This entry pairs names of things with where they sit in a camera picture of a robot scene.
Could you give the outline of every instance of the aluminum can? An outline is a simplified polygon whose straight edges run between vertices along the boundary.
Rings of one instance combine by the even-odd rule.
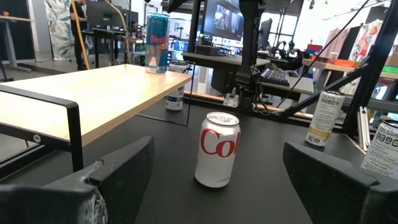
[[[181,111],[184,97],[184,86],[178,88],[169,96],[166,96],[166,109],[172,111]]]
[[[305,140],[314,146],[324,147],[343,106],[345,95],[337,91],[321,92]]]
[[[146,72],[164,74],[169,53],[169,15],[148,14]]]
[[[229,183],[238,149],[239,119],[222,112],[209,113],[201,124],[195,178],[213,188]]]
[[[379,125],[361,167],[398,179],[398,121]]]

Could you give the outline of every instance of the white can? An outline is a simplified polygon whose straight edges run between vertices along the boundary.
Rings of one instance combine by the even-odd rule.
[[[315,146],[326,146],[343,106],[345,95],[337,91],[321,92],[305,140]]]
[[[182,103],[184,97],[184,86],[178,88],[177,91],[166,96],[166,109],[172,111],[182,110]]]
[[[195,178],[207,187],[229,183],[241,136],[239,119],[222,112],[209,113],[201,125]]]
[[[398,121],[379,125],[361,167],[398,179]]]

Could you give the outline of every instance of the blue can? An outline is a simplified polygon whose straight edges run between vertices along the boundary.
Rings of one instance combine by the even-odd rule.
[[[147,21],[146,72],[164,74],[169,53],[169,16],[150,13]]]

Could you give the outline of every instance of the floral curtain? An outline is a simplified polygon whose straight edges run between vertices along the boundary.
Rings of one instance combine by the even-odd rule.
[[[69,7],[70,0],[45,0],[54,60],[75,58]]]

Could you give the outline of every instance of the diet coke can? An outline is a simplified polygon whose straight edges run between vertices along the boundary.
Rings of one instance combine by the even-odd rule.
[[[213,112],[201,125],[195,178],[207,187],[224,187],[231,178],[241,137],[239,119],[228,113]]]

